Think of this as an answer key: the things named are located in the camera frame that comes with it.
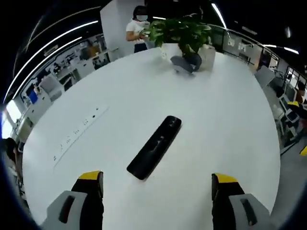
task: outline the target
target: black remote control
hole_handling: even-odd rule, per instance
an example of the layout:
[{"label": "black remote control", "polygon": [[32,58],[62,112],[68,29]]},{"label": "black remote control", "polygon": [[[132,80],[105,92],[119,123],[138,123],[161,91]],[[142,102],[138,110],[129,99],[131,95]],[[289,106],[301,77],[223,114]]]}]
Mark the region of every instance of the black remote control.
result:
[{"label": "black remote control", "polygon": [[181,120],[179,118],[167,116],[128,165],[128,172],[140,180],[147,178],[172,143],[180,126]]}]

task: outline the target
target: white round table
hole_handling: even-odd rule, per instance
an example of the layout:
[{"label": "white round table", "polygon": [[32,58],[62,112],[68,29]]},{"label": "white round table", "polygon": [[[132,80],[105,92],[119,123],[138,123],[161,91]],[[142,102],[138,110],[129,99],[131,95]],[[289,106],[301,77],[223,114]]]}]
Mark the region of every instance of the white round table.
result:
[{"label": "white round table", "polygon": [[[96,105],[109,109],[53,167],[53,153]],[[146,181],[126,167],[166,116],[182,120],[177,137]],[[34,220],[84,172],[104,172],[104,230],[209,230],[211,174],[238,179],[270,212],[280,173],[274,118],[243,62],[216,53],[212,72],[178,75],[150,49],[82,79],[47,110],[23,156]]]}]

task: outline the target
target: green leaves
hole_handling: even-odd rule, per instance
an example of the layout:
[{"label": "green leaves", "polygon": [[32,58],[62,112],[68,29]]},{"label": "green leaves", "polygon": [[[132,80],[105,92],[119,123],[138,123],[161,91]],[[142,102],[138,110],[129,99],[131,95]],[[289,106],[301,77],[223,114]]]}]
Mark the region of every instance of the green leaves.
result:
[{"label": "green leaves", "polygon": [[166,19],[153,21],[145,30],[149,34],[149,40],[156,46],[163,43],[178,43],[183,54],[197,53],[199,48],[209,42],[211,27],[186,19]]}]

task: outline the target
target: white flower pot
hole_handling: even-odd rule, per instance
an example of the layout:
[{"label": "white flower pot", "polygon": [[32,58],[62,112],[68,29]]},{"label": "white flower pot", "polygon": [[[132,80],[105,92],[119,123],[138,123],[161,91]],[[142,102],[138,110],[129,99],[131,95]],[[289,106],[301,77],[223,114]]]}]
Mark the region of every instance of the white flower pot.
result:
[{"label": "white flower pot", "polygon": [[215,48],[210,45],[203,45],[199,49],[198,54],[201,57],[201,66],[199,69],[200,71],[212,71],[215,59],[215,52]]},{"label": "white flower pot", "polygon": [[163,43],[161,47],[162,58],[171,62],[173,56],[182,56],[177,43]]}]

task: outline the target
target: ceiling light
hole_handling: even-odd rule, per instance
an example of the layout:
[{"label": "ceiling light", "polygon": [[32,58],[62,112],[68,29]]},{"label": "ceiling light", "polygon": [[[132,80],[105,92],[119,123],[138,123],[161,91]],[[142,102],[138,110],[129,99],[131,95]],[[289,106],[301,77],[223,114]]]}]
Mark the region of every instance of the ceiling light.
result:
[{"label": "ceiling light", "polygon": [[6,94],[5,94],[4,99],[5,99],[6,96],[8,95],[8,93],[9,93],[11,87],[13,86],[13,83],[16,81],[16,79],[17,79],[17,77],[19,76],[19,74],[21,73],[21,71],[26,67],[26,65],[29,64],[29,62],[30,62],[36,55],[38,55],[39,52],[41,52],[41,51],[42,51],[43,49],[45,49],[48,45],[50,45],[50,44],[53,43],[54,41],[58,40],[59,38],[65,36],[66,34],[69,34],[69,33],[72,32],[72,31],[78,30],[78,29],[80,29],[80,28],[82,28],[82,27],[85,27],[85,26],[87,26],[87,25],[91,25],[91,24],[94,24],[94,23],[97,23],[97,22],[98,22],[98,21],[93,21],[93,22],[90,22],[90,23],[86,23],[86,24],[83,24],[83,25],[79,25],[79,26],[77,26],[77,27],[75,27],[75,28],[73,28],[73,29],[71,29],[71,30],[69,30],[69,31],[66,31],[65,33],[63,33],[63,34],[57,36],[56,38],[52,39],[50,42],[48,42],[47,44],[45,44],[43,47],[41,47],[35,54],[33,54],[32,57],[29,58],[29,60],[27,60],[27,62],[20,68],[20,70],[18,71],[18,73],[15,75],[13,81],[11,82],[11,84],[10,84],[10,86],[9,86],[9,88],[8,88],[8,90],[7,90],[7,92],[6,92]]},{"label": "ceiling light", "polygon": [[276,48],[277,46],[276,45],[263,45],[265,47],[273,47],[273,48]]},{"label": "ceiling light", "polygon": [[290,30],[289,26],[285,29],[285,32],[286,32],[287,38],[290,38],[291,37],[291,30]]},{"label": "ceiling light", "polygon": [[294,50],[294,49],[290,49],[290,48],[287,48],[287,47],[284,47],[284,49],[287,50],[287,51],[290,51],[290,52],[292,52],[292,53],[299,54],[299,53],[298,53],[296,50]]},{"label": "ceiling light", "polygon": [[161,20],[165,20],[166,18],[160,18],[160,17],[153,17],[155,19],[161,19]]},{"label": "ceiling light", "polygon": [[221,12],[219,11],[219,9],[217,8],[217,6],[216,6],[214,3],[212,3],[211,5],[212,5],[213,9],[215,10],[216,14],[219,16],[219,18],[220,18],[220,20],[221,20],[221,22],[222,22],[222,24],[223,24],[223,27],[224,27],[225,29],[227,29],[226,24],[225,24],[225,22],[224,22],[224,19],[223,19],[223,17],[222,17]]},{"label": "ceiling light", "polygon": [[26,78],[24,79],[24,81],[21,83],[21,85],[18,87],[16,93],[13,96],[13,99],[17,96],[19,90],[22,88],[22,86],[25,84],[25,82],[28,80],[28,78],[33,74],[33,72],[41,65],[43,64],[45,61],[47,61],[49,58],[51,58],[51,56],[53,56],[55,53],[59,52],[61,49],[65,48],[66,46],[70,45],[71,43],[74,43],[75,41],[80,40],[82,37],[78,37],[68,43],[66,43],[65,45],[61,46],[59,49],[53,51],[50,55],[48,55],[46,58],[44,58],[37,66],[34,67],[34,69],[28,74],[28,76],[26,76]]},{"label": "ceiling light", "polygon": [[258,34],[257,32],[255,32],[255,31],[253,31],[253,30],[251,30],[251,29],[248,29],[248,28],[245,27],[245,26],[242,26],[242,30],[247,31],[247,32],[251,33],[252,35],[257,35],[257,34]]}]

